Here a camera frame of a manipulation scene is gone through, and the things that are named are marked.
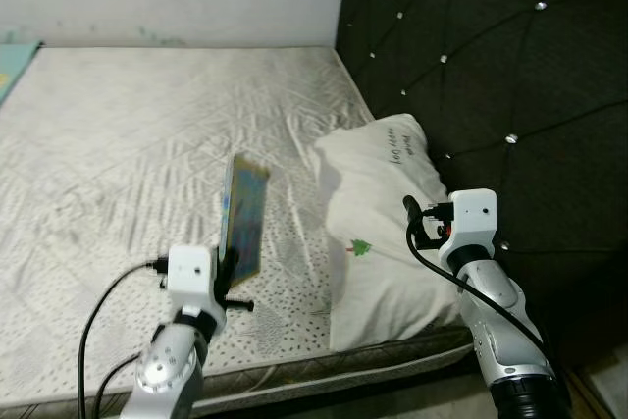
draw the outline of black power cord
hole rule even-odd
[[[512,314],[510,314],[502,306],[499,306],[497,303],[495,303],[490,298],[488,298],[481,291],[471,287],[466,282],[462,282],[460,279],[458,279],[454,275],[452,275],[449,272],[443,270],[441,267],[433,264],[428,259],[423,257],[419,253],[419,251],[416,249],[416,247],[414,246],[414,243],[412,241],[412,235],[414,233],[414,227],[415,227],[416,224],[417,223],[415,222],[415,220],[411,221],[410,224],[408,225],[407,230],[405,231],[405,241],[407,242],[408,248],[410,249],[410,252],[412,252],[412,255],[414,255],[414,257],[416,257],[416,259],[419,262],[421,262],[423,265],[425,265],[431,271],[436,272],[441,277],[449,280],[450,282],[452,282],[455,285],[458,285],[460,288],[462,288],[465,291],[469,292],[470,294],[472,294],[473,296],[478,298],[480,301],[482,301],[483,303],[485,303],[489,307],[493,308],[496,313],[498,313],[500,316],[502,316],[506,321],[508,321],[510,324],[512,324],[515,328],[517,328],[521,332],[521,334],[523,334],[526,338],[528,338],[530,340],[530,342],[547,359],[547,361],[549,363],[549,366],[551,367],[551,369],[553,370],[554,374],[556,375],[556,379],[558,380],[558,384],[560,385],[561,389],[563,390],[563,394],[565,395],[565,398],[567,400],[569,400],[569,390],[566,387],[566,385],[564,383],[564,380],[562,378],[562,375],[561,375],[562,371],[559,369],[558,363],[553,359],[553,355],[550,354],[550,352],[548,351],[546,346],[541,342],[541,340],[539,338],[537,338],[537,336],[535,336],[534,333],[532,331],[530,331],[525,324],[523,324],[521,321],[519,321],[517,318],[515,318]]]
[[[107,374],[105,379],[100,384],[100,388],[98,388],[98,392],[96,393],[96,397],[94,399],[94,404],[91,407],[91,419],[99,419],[100,418],[100,403],[102,402],[102,395],[105,393],[105,389],[107,388],[107,384],[111,381],[112,378],[127,365],[133,363],[135,360],[139,358],[139,353],[132,355],[131,357],[123,360],[118,365],[116,365],[111,372]]]
[[[154,268],[156,265],[155,262],[144,262],[139,265],[135,265],[130,269],[127,269],[122,275],[120,275],[112,284],[109,285],[107,290],[98,300],[98,303],[94,307],[93,311],[89,315],[89,319],[87,320],[87,324],[85,324],[85,328],[83,329],[82,336],[80,336],[80,345],[78,346],[78,379],[77,379],[77,389],[78,389],[78,417],[79,419],[87,419],[87,406],[85,404],[85,348],[87,346],[87,335],[89,334],[89,329],[96,318],[96,314],[100,310],[102,304],[105,302],[105,299],[109,294],[113,291],[113,289],[128,275],[136,272],[140,269],[148,269]]]

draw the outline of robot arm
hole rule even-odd
[[[173,322],[160,325],[137,360],[131,397],[121,419],[183,419],[201,395],[208,345],[227,322],[228,307],[251,311],[252,302],[226,301],[237,254],[219,266],[204,247],[174,246],[168,254],[167,289]]]
[[[448,203],[422,212],[414,198],[406,196],[409,231],[416,249],[438,248],[443,267],[461,282],[503,308],[527,328],[524,335],[485,301],[460,290],[460,314],[473,334],[474,350],[482,375],[493,396],[499,418],[569,418],[568,400],[561,397],[556,372],[536,344],[541,336],[525,310],[525,295],[493,260],[497,228],[497,199],[486,189],[457,191]],[[440,239],[429,239],[423,217],[442,225]]]

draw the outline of pillowcase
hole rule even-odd
[[[457,319],[455,286],[421,265],[405,242],[412,195],[446,201],[416,120],[394,115],[318,139],[310,156],[330,237],[330,349],[408,339]],[[426,232],[437,237],[436,226]],[[439,264],[436,250],[423,254]]]

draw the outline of headboard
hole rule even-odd
[[[627,6],[342,0],[337,49],[374,116],[413,114],[448,190],[497,192],[497,259],[548,312],[628,279]]]

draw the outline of bed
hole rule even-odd
[[[41,49],[0,113],[0,417],[74,417],[77,346],[97,296],[175,242],[218,242],[224,174],[240,151],[271,169],[263,270],[230,293],[256,308],[230,312],[212,340],[198,414],[462,358],[470,347],[459,327],[328,349],[328,254],[305,151],[371,120],[330,48]],[[139,274],[108,300],[87,346],[88,394],[168,319],[158,287]],[[126,391],[132,373],[114,391]],[[122,404],[110,395],[103,408]]]
[[[328,254],[306,149],[396,113],[421,123],[449,190],[497,191],[497,257],[554,339],[573,345],[577,333],[579,354],[592,333],[598,347],[616,341],[621,330],[595,320],[625,319],[624,7],[342,0],[341,60],[329,48],[43,48],[0,110],[0,418],[75,417],[89,307],[124,267],[174,242],[216,243],[223,174],[240,150],[272,171],[264,270],[235,290],[257,310],[230,314],[213,341],[195,414],[461,359],[470,339],[455,326],[327,350]],[[89,393],[166,316],[158,285],[134,276],[98,318]],[[106,414],[120,410],[131,377],[112,383]]]

